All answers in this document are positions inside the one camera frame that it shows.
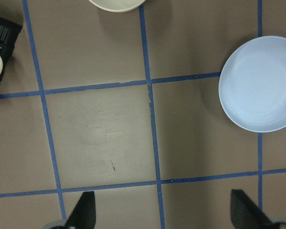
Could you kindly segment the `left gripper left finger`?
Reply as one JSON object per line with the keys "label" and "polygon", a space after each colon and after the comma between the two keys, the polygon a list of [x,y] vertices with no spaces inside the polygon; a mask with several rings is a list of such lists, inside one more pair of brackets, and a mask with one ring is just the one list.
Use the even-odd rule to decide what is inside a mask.
{"label": "left gripper left finger", "polygon": [[96,224],[95,194],[83,192],[75,208],[67,219],[65,229],[94,229]]}

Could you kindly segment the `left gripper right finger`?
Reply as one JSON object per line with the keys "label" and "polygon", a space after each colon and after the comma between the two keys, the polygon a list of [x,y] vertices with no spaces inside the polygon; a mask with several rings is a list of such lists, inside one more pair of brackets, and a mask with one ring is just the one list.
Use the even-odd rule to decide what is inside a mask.
{"label": "left gripper right finger", "polygon": [[230,197],[230,219],[235,229],[276,229],[243,190],[232,189]]}

